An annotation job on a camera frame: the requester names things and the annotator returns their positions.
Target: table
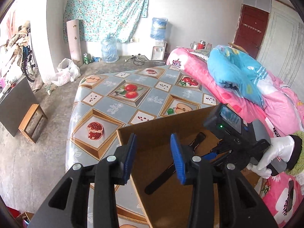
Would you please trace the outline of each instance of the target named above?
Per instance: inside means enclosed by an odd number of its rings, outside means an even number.
[[[32,104],[38,104],[38,101],[27,78],[22,75],[16,86],[0,99],[0,122],[12,136],[18,132],[19,125]]]
[[[118,128],[217,103],[207,89],[173,65],[84,77],[69,124],[66,171],[75,163],[97,164],[113,154],[120,146]],[[120,225],[148,228],[132,184],[115,190]],[[93,227],[93,194],[94,185],[89,193],[88,228]]]

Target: bicycle wheel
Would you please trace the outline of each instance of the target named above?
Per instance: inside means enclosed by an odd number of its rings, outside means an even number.
[[[35,67],[36,67],[36,64],[34,62],[34,59],[33,59],[33,56],[32,56],[32,52],[30,52],[30,54],[28,54],[28,56],[24,60],[23,66],[22,66],[23,72],[24,72],[26,78],[30,82],[34,82],[35,79],[36,79]]]

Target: fruit-patterned tablecloth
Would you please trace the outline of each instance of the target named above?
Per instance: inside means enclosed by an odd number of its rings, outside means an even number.
[[[212,94],[173,65],[84,77],[75,97],[66,146],[66,170],[84,166],[115,152],[116,130],[178,113],[216,105]],[[93,227],[90,189],[88,228]],[[133,186],[116,189],[120,225],[148,227]]]

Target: silver screw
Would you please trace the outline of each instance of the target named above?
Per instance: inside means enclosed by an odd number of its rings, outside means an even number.
[[[235,165],[229,163],[229,164],[227,164],[227,168],[228,168],[229,170],[234,170],[234,169],[235,169]]]
[[[108,162],[114,162],[116,160],[116,157],[114,155],[110,155],[107,157]]]
[[[72,168],[73,170],[79,170],[81,168],[81,164],[74,164]]]
[[[201,159],[201,157],[199,157],[199,156],[193,156],[192,157],[192,161],[193,162],[199,162],[199,161],[201,161],[202,159]]]

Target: wall outlet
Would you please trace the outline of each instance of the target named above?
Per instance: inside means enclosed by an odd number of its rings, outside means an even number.
[[[130,43],[139,43],[139,38],[131,38]]]

